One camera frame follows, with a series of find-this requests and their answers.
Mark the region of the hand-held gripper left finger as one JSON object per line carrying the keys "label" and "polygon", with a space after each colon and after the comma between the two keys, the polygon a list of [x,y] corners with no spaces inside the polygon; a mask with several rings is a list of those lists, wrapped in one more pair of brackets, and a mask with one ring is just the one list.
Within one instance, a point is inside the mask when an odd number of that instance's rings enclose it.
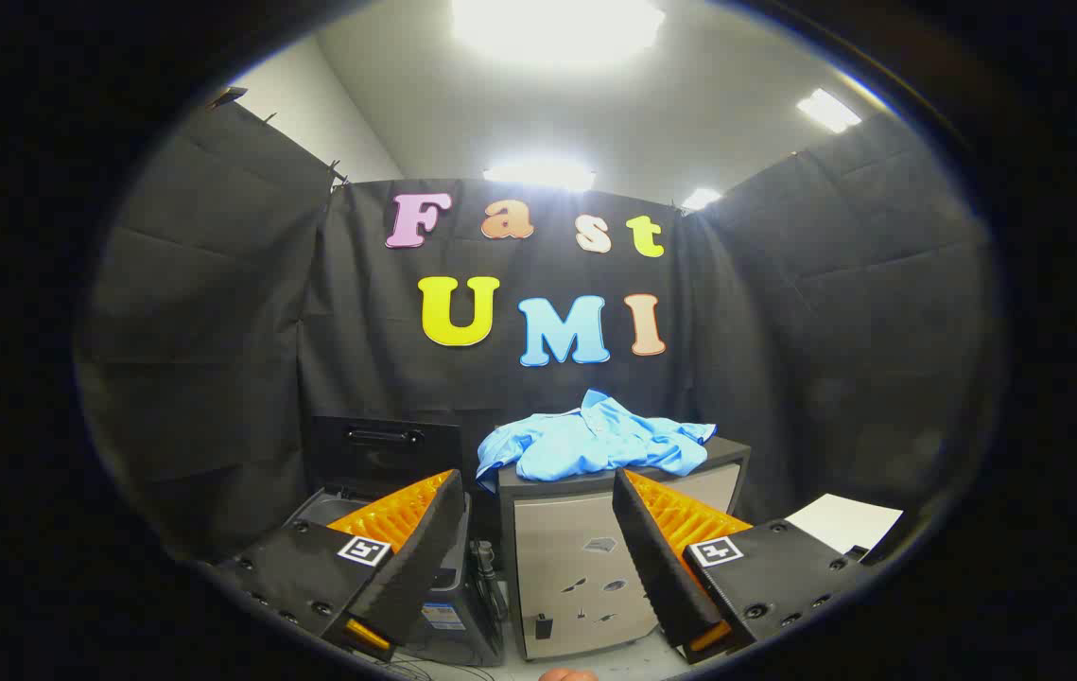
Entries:
{"label": "hand-held gripper left finger", "polygon": [[465,509],[453,469],[370,503],[321,490],[218,561],[215,585],[299,637],[390,662],[421,616]]}

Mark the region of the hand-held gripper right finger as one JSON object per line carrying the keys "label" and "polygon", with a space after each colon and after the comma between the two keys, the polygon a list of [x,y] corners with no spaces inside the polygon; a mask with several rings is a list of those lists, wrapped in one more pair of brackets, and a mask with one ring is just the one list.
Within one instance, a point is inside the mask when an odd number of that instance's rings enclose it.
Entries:
{"label": "hand-held gripper right finger", "polygon": [[862,553],[796,523],[750,525],[634,471],[617,470],[612,508],[659,628],[690,664],[801,628],[870,578]]}

